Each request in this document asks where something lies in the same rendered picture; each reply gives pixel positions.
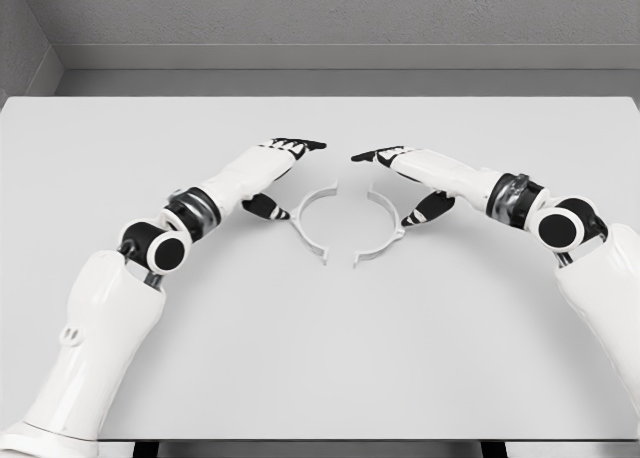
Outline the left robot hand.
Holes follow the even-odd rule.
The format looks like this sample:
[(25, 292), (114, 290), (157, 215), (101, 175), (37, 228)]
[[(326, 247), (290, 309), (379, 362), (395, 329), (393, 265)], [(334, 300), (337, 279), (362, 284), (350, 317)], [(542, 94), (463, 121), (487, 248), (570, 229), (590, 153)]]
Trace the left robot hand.
[(264, 190), (284, 176), (306, 153), (326, 147), (324, 142), (299, 138), (274, 138), (251, 147), (230, 165), (238, 175), (242, 208), (263, 219), (289, 220), (290, 213)]

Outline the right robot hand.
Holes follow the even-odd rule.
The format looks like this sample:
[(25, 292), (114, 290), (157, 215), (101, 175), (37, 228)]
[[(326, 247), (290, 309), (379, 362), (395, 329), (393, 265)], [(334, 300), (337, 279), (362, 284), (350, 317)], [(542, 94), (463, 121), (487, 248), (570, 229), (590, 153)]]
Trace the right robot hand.
[(351, 161), (379, 163), (411, 181), (434, 189), (401, 220), (403, 227), (430, 222), (448, 212), (455, 204), (455, 198), (448, 195), (454, 188), (453, 182), (470, 170), (467, 165), (445, 155), (405, 146), (365, 151), (353, 155)]

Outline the white pipe clamp half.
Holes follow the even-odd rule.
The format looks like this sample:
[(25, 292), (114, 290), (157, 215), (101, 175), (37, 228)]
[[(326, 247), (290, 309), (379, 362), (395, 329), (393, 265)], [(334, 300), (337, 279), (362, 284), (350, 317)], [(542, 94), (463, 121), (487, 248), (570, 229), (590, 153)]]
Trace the white pipe clamp half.
[(369, 185), (365, 198), (359, 202), (355, 231), (353, 268), (380, 258), (405, 236), (397, 208), (373, 184)]
[(313, 184), (294, 202), (291, 218), (285, 226), (288, 232), (285, 255), (326, 268), (331, 257), (331, 245), (321, 231), (321, 219), (327, 206), (338, 197), (339, 180)]

